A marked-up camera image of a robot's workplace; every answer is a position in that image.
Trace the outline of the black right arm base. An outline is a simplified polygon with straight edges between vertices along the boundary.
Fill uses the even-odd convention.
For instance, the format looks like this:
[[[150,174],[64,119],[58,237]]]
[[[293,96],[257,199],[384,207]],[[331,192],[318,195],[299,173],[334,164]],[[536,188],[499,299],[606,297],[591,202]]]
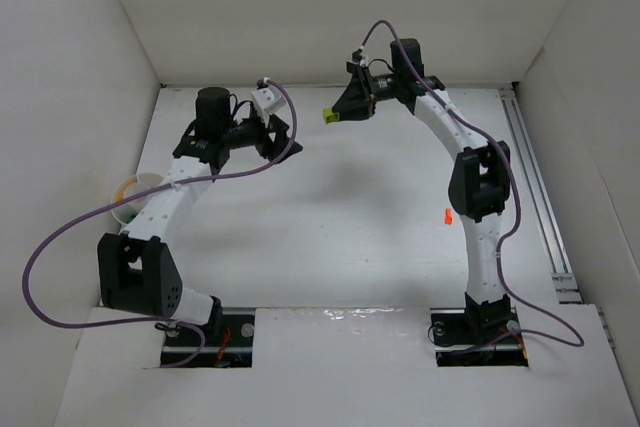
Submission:
[[[438,367],[528,367],[515,310],[505,320],[474,333],[463,309],[432,309],[427,337]]]

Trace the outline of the yellow long lego brick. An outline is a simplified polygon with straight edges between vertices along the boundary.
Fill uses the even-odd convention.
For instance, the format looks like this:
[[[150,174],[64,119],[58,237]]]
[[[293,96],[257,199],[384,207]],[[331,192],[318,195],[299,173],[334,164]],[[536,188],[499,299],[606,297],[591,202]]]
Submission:
[[[138,183],[138,179],[136,175],[127,177],[126,179],[124,179],[115,189],[113,196],[112,196],[112,201],[113,202],[119,202],[122,201],[124,199],[126,199],[127,197],[129,197],[133,190],[132,190],[132,186]]]

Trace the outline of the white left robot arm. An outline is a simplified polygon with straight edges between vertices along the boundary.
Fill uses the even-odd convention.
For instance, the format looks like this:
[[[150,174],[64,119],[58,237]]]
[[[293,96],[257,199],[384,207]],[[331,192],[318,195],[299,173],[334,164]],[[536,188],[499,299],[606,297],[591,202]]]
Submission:
[[[231,92],[199,90],[195,118],[172,153],[158,193],[147,190],[142,208],[117,234],[97,246],[104,306],[144,316],[172,319],[218,334],[222,305],[212,295],[185,286],[169,244],[199,198],[220,175],[232,151],[253,147],[270,165],[301,151],[277,111],[287,98],[260,82],[248,101],[248,117],[236,120]]]

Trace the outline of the lime green lego brick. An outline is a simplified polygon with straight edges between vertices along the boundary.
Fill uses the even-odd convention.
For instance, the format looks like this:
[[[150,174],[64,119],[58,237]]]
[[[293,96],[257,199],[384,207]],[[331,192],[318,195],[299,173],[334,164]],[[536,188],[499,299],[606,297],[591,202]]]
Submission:
[[[332,108],[326,108],[323,110],[323,119],[326,124],[337,123],[340,121],[340,113]]]

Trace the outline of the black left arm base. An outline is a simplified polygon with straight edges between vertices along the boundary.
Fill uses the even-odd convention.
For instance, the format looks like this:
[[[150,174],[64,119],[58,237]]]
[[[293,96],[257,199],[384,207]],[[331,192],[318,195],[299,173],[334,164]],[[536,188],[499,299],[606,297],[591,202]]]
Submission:
[[[254,309],[225,308],[218,334],[206,331],[205,343],[197,355],[200,337],[190,329],[175,324],[156,323],[154,328],[163,333],[160,365],[180,363],[182,368],[250,368],[253,360],[255,333]]]

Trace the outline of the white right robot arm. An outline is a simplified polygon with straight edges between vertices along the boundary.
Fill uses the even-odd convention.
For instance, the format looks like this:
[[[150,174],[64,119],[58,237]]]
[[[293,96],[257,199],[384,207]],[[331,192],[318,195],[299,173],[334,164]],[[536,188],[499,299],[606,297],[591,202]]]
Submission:
[[[448,185],[452,209],[463,224],[468,281],[461,312],[433,312],[433,334],[442,347],[480,344],[512,318],[511,303],[497,269],[496,247],[502,214],[510,195],[505,142],[492,146],[458,122],[460,115],[444,84],[427,77],[420,45],[413,38],[390,45],[388,74],[371,74],[362,50],[346,63],[351,80],[338,101],[323,112],[327,123],[371,118],[378,103],[394,99],[427,125],[453,160]]]

